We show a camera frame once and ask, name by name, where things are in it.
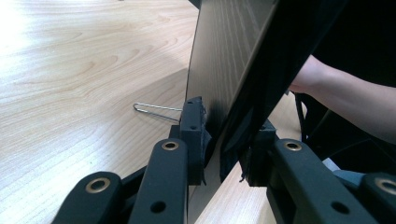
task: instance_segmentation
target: person's arm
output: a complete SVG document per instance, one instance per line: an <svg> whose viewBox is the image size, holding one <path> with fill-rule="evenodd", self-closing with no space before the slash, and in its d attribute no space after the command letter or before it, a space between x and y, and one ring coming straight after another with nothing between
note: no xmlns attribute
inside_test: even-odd
<svg viewBox="0 0 396 224"><path fill-rule="evenodd" d="M375 137L396 144L396 88L376 85L310 56L290 85Z"/></svg>

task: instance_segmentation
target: screw hole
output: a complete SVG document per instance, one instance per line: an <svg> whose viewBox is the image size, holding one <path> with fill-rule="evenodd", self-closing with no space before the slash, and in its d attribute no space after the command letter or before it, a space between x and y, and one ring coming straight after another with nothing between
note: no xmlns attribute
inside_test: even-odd
<svg viewBox="0 0 396 224"><path fill-rule="evenodd" d="M287 142L285 143L285 148L291 151L299 151L302 149L300 144L293 143L293 142Z"/></svg>
<svg viewBox="0 0 396 224"><path fill-rule="evenodd" d="M332 208L339 213L349 214L349 209L343 203L333 202Z"/></svg>
<svg viewBox="0 0 396 224"><path fill-rule="evenodd" d="M163 143L163 149L165 150L175 150L178 148L177 142L165 142Z"/></svg>
<svg viewBox="0 0 396 224"><path fill-rule="evenodd" d="M93 184L91 184L91 188L92 189L101 189L102 187L105 186L105 184L106 184L105 181L99 180L99 181L96 181Z"/></svg>
<svg viewBox="0 0 396 224"><path fill-rule="evenodd" d="M376 185L386 193L396 195L396 182L386 178L376 178Z"/></svg>
<svg viewBox="0 0 396 224"><path fill-rule="evenodd" d="M107 189L110 185L110 180L104 177L96 178L85 187L85 190L89 193L99 193Z"/></svg>
<svg viewBox="0 0 396 224"><path fill-rule="evenodd" d="M151 212L153 213L161 213L165 210L165 208L166 208L166 203L161 201L153 203L150 207Z"/></svg>

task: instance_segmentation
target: wooden desk surface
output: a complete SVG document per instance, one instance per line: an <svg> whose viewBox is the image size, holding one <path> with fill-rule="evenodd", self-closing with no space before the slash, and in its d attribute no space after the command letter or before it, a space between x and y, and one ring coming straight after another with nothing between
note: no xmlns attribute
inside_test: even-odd
<svg viewBox="0 0 396 224"><path fill-rule="evenodd" d="M0 15L0 223L50 223L82 177L125 177L167 136L172 122L133 104L182 106L198 10L187 0L20 0L1 1ZM198 222L270 218L265 189L236 178L237 166Z"/></svg>

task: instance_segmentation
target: metal hook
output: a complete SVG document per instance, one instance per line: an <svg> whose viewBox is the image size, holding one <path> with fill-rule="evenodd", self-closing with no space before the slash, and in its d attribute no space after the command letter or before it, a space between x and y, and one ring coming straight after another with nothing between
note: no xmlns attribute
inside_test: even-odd
<svg viewBox="0 0 396 224"><path fill-rule="evenodd" d="M182 111L182 109L178 109L178 108L165 107L165 106L159 106L159 105L147 105L147 104L142 104L142 103L134 103L134 110L135 111L138 111L138 112L141 112L141 113L150 114L152 116L157 116L157 117L160 117L160 118L163 118L163 119L171 119L171 120L176 121L176 122L178 122L178 119L172 119L170 117L167 117L167 116L164 116L164 115L161 115L161 114L157 114L157 113L145 110L145 109L139 109L139 108L136 107L137 105L142 105L142 106L146 106L146 107L153 107L153 108L160 108L160 109L167 109L167 110Z"/></svg>

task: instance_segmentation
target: metal ring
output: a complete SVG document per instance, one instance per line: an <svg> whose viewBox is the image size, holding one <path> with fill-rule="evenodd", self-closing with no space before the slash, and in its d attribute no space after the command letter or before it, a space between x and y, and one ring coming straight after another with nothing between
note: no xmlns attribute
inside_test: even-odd
<svg viewBox="0 0 396 224"><path fill-rule="evenodd" d="M303 147L295 142L285 142L285 148L291 151L300 151Z"/></svg>
<svg viewBox="0 0 396 224"><path fill-rule="evenodd" d="M165 143L163 143L162 147L165 150L172 151L172 150L175 150L178 148L178 143L177 142L165 142Z"/></svg>
<svg viewBox="0 0 396 224"><path fill-rule="evenodd" d="M385 178L376 178L375 184L386 193L396 195L396 182ZM386 184L392 185L394 189L387 187Z"/></svg>
<svg viewBox="0 0 396 224"><path fill-rule="evenodd" d="M99 193L107 189L108 186L110 186L110 180L105 177L99 177L90 181L90 183L87 184L87 187L85 187L85 190L89 193Z"/></svg>

